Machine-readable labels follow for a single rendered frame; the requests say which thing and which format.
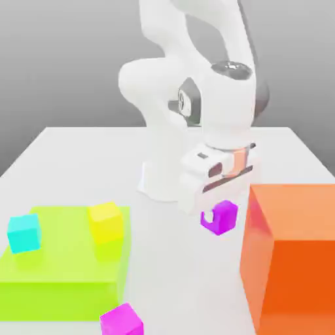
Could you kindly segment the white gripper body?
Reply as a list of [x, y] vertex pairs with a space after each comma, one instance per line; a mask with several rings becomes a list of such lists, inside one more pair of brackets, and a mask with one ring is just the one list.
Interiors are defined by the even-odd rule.
[[260, 158], [250, 158], [247, 167], [234, 177], [204, 178], [184, 173], [181, 175], [179, 207], [185, 213], [195, 215], [211, 210], [223, 200], [235, 200], [258, 179], [261, 169]]

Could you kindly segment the small purple cube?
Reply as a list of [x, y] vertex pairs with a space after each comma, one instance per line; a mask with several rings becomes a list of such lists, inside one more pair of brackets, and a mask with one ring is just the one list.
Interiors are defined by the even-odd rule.
[[214, 233], [217, 236], [230, 231], [236, 226], [236, 219], [238, 215], [238, 206], [229, 200], [224, 200], [216, 204], [212, 211], [214, 218], [212, 223], [207, 223], [204, 220], [203, 212], [201, 213], [200, 224]]

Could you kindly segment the small yellow cube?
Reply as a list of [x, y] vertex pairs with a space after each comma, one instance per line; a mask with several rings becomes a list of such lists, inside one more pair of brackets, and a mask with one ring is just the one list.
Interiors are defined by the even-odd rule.
[[96, 244], [109, 243], [124, 237], [122, 212], [114, 202], [88, 206], [87, 213]]

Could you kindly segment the small magenta cube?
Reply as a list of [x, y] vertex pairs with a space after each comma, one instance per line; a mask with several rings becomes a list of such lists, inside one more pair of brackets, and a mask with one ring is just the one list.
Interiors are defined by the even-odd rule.
[[99, 320], [102, 335], [144, 335], [143, 322], [129, 303], [108, 311]]

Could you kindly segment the small cyan cube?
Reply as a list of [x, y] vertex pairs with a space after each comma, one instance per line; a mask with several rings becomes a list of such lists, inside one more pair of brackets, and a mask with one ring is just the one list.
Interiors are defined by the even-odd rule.
[[41, 227], [36, 213], [10, 218], [7, 237], [13, 254], [39, 250], [41, 236]]

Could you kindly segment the large orange box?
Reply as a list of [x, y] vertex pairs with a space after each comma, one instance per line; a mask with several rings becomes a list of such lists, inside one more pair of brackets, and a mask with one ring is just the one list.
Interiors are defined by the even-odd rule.
[[335, 184], [252, 185], [240, 275], [256, 335], [335, 335]]

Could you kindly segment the large lime green box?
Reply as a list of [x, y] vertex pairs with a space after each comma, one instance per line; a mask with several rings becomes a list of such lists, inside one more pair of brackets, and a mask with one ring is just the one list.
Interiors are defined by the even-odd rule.
[[94, 243], [85, 206], [36, 206], [37, 251], [0, 256], [0, 321], [98, 321], [123, 301], [131, 248], [130, 208], [120, 208], [124, 237]]

